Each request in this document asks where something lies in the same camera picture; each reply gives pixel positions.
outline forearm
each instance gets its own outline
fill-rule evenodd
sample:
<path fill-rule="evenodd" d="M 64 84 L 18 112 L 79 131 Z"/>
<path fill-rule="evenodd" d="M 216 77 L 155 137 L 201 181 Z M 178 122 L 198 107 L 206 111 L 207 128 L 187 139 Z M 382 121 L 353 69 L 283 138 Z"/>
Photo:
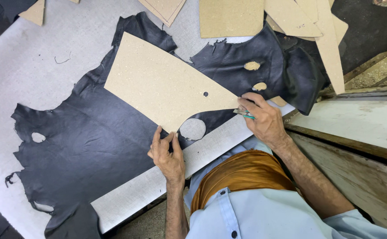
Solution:
<path fill-rule="evenodd" d="M 189 231 L 185 208 L 183 206 L 184 186 L 184 182 L 178 185 L 170 185 L 167 183 L 166 239 L 184 239 Z"/>
<path fill-rule="evenodd" d="M 290 137 L 283 146 L 275 148 L 297 182 L 301 193 L 322 218 L 354 209 L 342 193 L 307 159 Z"/>

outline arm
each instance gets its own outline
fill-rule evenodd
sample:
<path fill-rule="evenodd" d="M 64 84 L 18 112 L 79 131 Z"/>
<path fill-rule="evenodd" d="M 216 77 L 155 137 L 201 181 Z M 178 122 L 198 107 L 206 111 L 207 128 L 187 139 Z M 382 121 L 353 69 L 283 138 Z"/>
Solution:
<path fill-rule="evenodd" d="M 167 214 L 165 220 L 166 239 L 184 239 L 189 231 L 185 208 L 183 207 L 183 189 L 185 187 L 185 162 L 176 133 L 160 138 L 161 126 L 155 131 L 148 156 L 154 160 L 167 179 Z M 168 151 L 173 144 L 173 153 Z"/>
<path fill-rule="evenodd" d="M 256 118 L 245 117 L 248 128 L 283 160 L 301 192 L 322 219 L 354 209 L 286 134 L 278 108 L 270 106 L 261 95 L 255 93 L 244 94 L 238 102 L 241 109 L 247 109 Z"/>

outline man's left hand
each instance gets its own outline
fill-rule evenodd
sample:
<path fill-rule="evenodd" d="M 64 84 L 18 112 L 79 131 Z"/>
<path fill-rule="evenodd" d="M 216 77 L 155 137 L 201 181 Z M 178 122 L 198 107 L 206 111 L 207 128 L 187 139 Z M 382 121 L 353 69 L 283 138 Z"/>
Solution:
<path fill-rule="evenodd" d="M 154 139 L 150 146 L 148 156 L 154 160 L 170 186 L 184 185 L 185 162 L 181 151 L 179 139 L 176 133 L 170 133 L 167 137 L 160 139 L 161 126 L 155 131 Z M 173 153 L 168 151 L 169 143 L 173 144 Z"/>

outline white cutting table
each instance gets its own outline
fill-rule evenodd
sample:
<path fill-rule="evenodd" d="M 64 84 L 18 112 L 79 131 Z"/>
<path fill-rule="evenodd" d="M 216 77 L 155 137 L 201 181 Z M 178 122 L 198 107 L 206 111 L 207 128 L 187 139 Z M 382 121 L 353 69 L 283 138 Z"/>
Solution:
<path fill-rule="evenodd" d="M 42 27 L 19 18 L 0 36 L 0 212 L 25 239 L 44 238 L 51 216 L 31 207 L 16 175 L 12 179 L 15 183 L 9 188 L 5 186 L 6 176 L 23 169 L 13 155 L 21 144 L 14 131 L 15 121 L 10 117 L 16 104 L 37 110 L 57 107 L 71 94 L 74 83 L 99 66 L 111 49 L 118 18 L 142 11 L 162 27 L 162 22 L 137 0 L 81 0 L 80 4 L 47 0 Z M 200 38 L 198 0 L 187 0 L 172 26 L 164 26 L 164 30 L 179 47 L 175 52 L 186 61 L 208 42 L 217 40 Z M 250 37 L 232 37 L 228 41 L 248 39 Z M 187 175 L 251 134 L 240 116 L 207 134 L 185 149 Z M 203 153 L 198 155 L 196 148 Z M 164 192 L 165 180 L 154 167 L 97 199 L 92 205 L 100 217 L 102 232 L 118 225 Z"/>

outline wrist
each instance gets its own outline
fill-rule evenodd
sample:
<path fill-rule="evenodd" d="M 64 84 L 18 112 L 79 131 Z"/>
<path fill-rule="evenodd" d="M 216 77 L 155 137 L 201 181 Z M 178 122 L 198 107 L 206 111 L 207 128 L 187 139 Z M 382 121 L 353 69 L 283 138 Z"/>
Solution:
<path fill-rule="evenodd" d="M 288 134 L 285 134 L 283 138 L 275 145 L 272 145 L 271 149 L 277 154 L 282 154 L 283 152 L 287 152 L 290 147 L 294 144 L 294 141 Z"/>
<path fill-rule="evenodd" d="M 185 179 L 182 179 L 182 180 L 167 179 L 167 192 L 183 191 L 184 187 L 185 187 Z"/>

